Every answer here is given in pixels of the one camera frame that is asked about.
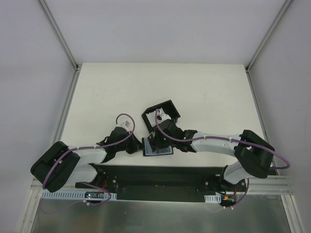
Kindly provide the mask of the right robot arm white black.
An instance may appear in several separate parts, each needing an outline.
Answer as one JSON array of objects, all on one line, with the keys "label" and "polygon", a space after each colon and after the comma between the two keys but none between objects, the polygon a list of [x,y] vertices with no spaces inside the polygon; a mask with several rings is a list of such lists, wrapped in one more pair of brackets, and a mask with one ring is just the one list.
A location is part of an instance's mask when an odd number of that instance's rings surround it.
[{"label": "right robot arm white black", "polygon": [[197,130],[182,130],[169,119],[155,126],[148,142],[155,150],[176,148],[182,152],[213,152],[235,157],[237,161],[226,165],[219,178],[219,187],[226,192],[243,179],[267,178],[275,151],[250,130],[228,136],[212,135]]}]

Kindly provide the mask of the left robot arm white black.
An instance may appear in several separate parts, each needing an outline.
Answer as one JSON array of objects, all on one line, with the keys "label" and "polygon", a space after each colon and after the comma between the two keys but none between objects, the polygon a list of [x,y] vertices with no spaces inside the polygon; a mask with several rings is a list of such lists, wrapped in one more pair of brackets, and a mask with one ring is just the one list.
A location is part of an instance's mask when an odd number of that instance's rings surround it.
[{"label": "left robot arm white black", "polygon": [[30,173],[42,187],[53,193],[66,183],[86,182],[99,188],[103,178],[93,164],[106,163],[120,151],[128,154],[143,150],[143,144],[125,127],[117,126],[111,134],[94,146],[70,148],[55,142],[31,167]]}]

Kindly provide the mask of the black leather card holder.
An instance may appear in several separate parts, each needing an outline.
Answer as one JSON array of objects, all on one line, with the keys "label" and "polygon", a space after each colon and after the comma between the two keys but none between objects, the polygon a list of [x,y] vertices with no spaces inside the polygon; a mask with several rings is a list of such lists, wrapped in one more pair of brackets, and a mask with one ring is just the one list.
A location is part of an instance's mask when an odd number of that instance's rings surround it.
[{"label": "black leather card holder", "polygon": [[148,137],[142,138],[142,144],[143,144],[143,156],[145,157],[152,157],[152,156],[161,156],[161,155],[172,155],[173,154],[173,148],[171,146],[167,148],[160,149],[155,144],[155,139],[153,135],[151,134]]}]

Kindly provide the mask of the black plastic card tray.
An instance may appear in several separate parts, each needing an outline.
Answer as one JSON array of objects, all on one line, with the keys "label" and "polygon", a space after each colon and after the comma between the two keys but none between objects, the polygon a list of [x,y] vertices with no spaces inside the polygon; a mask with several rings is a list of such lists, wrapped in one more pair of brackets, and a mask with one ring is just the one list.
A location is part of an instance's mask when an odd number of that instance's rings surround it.
[{"label": "black plastic card tray", "polygon": [[151,133],[156,127],[155,119],[157,119],[158,124],[160,124],[164,118],[168,118],[176,123],[180,118],[180,114],[177,111],[173,101],[167,100],[152,107],[148,107],[142,113],[141,117],[147,127],[148,132]]}]

